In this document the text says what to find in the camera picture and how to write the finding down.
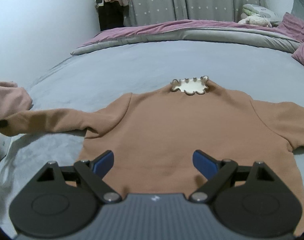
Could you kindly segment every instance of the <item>white logo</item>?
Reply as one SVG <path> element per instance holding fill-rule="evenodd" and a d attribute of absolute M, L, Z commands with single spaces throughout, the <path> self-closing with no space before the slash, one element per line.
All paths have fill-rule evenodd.
<path fill-rule="evenodd" d="M 161 198 L 159 197 L 159 196 L 157 196 L 157 195 L 154 195 L 152 198 L 151 198 L 151 200 L 152 201 L 154 201 L 154 202 L 156 202 L 156 201 L 158 201 L 158 200 L 160 200 Z"/>

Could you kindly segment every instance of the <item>brown sweater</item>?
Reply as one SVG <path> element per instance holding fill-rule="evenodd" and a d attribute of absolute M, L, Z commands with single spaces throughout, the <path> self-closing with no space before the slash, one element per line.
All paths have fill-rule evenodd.
<path fill-rule="evenodd" d="M 104 181 L 123 196 L 128 192 L 188 196 L 205 182 L 192 164 L 196 149 L 239 165 L 265 161 L 300 200 L 303 216 L 296 233 L 302 233 L 304 188 L 292 151 L 304 146 L 304 108 L 256 101 L 211 80 L 207 86 L 203 95 L 172 92 L 172 85 L 128 93 L 94 113 L 23 111 L 9 116 L 8 126 L 0 132 L 14 136 L 87 129 L 79 159 L 92 160 L 112 150 L 115 164 Z"/>

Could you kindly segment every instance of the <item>pink blanket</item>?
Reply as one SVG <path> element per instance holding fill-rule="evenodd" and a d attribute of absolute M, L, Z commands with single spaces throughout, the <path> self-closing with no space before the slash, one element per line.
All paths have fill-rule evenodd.
<path fill-rule="evenodd" d="M 95 36 L 94 38 L 90 39 L 89 41 L 81 45 L 81 47 L 110 39 L 130 37 L 130 36 L 143 35 L 143 34 L 162 33 L 162 32 L 173 31 L 182 28 L 191 28 L 191 27 L 232 27 L 232 28 L 243 28 L 243 29 L 256 29 L 256 30 L 280 33 L 297 40 L 296 35 L 292 35 L 291 32 L 282 28 L 275 28 L 275 27 L 269 28 L 269 27 L 261 27 L 261 26 L 249 25 L 249 24 L 239 24 L 235 22 L 218 22 L 212 20 L 180 20 L 180 21 L 172 21 L 172 22 L 153 24 L 147 26 L 124 27 L 124 28 L 115 28 L 111 30 L 106 30 L 99 33 L 97 36 Z"/>
<path fill-rule="evenodd" d="M 29 110 L 32 99 L 24 88 L 13 82 L 0 82 L 0 120 L 19 111 Z"/>

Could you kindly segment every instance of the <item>black device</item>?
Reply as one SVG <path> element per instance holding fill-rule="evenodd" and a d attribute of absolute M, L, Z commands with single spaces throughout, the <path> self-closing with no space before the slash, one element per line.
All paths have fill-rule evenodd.
<path fill-rule="evenodd" d="M 208 181 L 188 199 L 179 193 L 128 194 L 124 200 L 102 180 L 113 152 L 73 166 L 50 161 L 10 205 L 15 240 L 295 239 L 300 202 L 264 162 L 239 166 L 200 150 L 192 161 Z"/>

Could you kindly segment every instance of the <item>triangular cutout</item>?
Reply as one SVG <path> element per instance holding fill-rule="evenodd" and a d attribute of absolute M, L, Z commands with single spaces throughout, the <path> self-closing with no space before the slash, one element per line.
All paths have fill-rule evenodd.
<path fill-rule="evenodd" d="M 54 172 L 52 168 L 47 168 L 37 181 L 54 180 Z"/>
<path fill-rule="evenodd" d="M 271 175 L 265 170 L 265 168 L 262 167 L 258 168 L 257 179 L 265 181 L 274 181 Z"/>

